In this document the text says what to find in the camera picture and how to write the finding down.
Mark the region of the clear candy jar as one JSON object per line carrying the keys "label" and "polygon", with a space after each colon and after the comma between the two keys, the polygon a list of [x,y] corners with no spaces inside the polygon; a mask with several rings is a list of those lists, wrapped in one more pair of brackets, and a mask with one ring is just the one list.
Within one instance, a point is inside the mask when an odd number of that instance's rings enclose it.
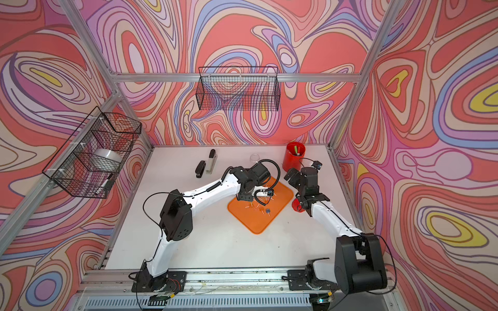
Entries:
{"label": "clear candy jar", "polygon": [[259,160],[260,160],[259,154],[254,153],[250,156],[250,163],[256,164]]}

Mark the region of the red jar lid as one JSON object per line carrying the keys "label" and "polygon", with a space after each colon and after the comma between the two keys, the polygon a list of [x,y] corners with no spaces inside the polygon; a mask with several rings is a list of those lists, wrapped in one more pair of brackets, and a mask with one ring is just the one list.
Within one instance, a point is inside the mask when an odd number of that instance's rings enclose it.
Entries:
{"label": "red jar lid", "polygon": [[295,198],[292,202],[292,208],[294,211],[297,213],[303,213],[305,209],[302,207],[302,204],[300,203],[298,198]]}

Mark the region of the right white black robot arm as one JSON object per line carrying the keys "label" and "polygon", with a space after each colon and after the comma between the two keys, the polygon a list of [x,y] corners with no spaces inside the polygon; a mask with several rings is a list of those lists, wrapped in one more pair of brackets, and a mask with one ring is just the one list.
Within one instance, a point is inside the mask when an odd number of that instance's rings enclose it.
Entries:
{"label": "right white black robot arm", "polygon": [[339,214],[320,192],[318,172],[314,167],[292,168],[284,177],[298,191],[301,208],[335,239],[333,259],[307,262],[308,283],[321,286],[332,282],[345,294],[385,289],[388,279],[379,237],[363,233]]}

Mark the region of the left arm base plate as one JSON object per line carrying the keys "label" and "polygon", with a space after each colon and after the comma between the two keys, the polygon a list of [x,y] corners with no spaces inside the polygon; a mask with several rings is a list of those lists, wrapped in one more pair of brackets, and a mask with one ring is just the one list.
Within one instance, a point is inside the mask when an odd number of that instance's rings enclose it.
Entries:
{"label": "left arm base plate", "polygon": [[132,291],[142,292],[166,292],[178,294],[184,291],[187,272],[167,272],[158,277],[151,277],[147,270],[132,272],[128,278],[133,281]]}

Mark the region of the candies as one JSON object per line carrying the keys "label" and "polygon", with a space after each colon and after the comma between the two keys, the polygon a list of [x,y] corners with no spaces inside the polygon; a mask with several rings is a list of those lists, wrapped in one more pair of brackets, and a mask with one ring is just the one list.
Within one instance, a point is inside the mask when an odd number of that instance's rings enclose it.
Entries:
{"label": "candies", "polygon": [[274,204],[276,202],[276,199],[274,197],[258,197],[255,196],[254,200],[250,202],[245,209],[246,210],[251,210],[251,211],[258,211],[262,213],[263,215],[271,216],[272,215],[272,210],[270,205]]}

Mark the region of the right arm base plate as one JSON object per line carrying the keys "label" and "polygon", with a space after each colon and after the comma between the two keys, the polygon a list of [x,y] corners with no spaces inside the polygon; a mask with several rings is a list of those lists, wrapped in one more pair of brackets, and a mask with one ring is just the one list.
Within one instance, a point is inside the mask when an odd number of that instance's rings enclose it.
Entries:
{"label": "right arm base plate", "polygon": [[313,272],[306,269],[288,270],[281,279],[288,283],[291,291],[327,290],[334,292],[338,290],[336,283],[318,279]]}

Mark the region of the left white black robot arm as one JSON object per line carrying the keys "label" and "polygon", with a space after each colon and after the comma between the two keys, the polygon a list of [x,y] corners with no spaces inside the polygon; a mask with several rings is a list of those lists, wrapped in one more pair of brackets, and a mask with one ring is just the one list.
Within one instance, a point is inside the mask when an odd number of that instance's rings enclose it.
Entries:
{"label": "left white black robot arm", "polygon": [[250,168],[228,167],[220,179],[201,188],[185,193],[177,189],[168,192],[160,219],[155,222],[160,228],[156,249],[136,273],[132,291],[157,292],[164,288],[176,243],[192,233],[193,218],[197,213],[228,197],[250,203],[256,201],[265,206],[267,203],[262,198],[273,197],[274,188],[281,177],[281,170],[277,167],[275,181],[269,185],[271,173],[265,163],[272,161],[263,159]]}

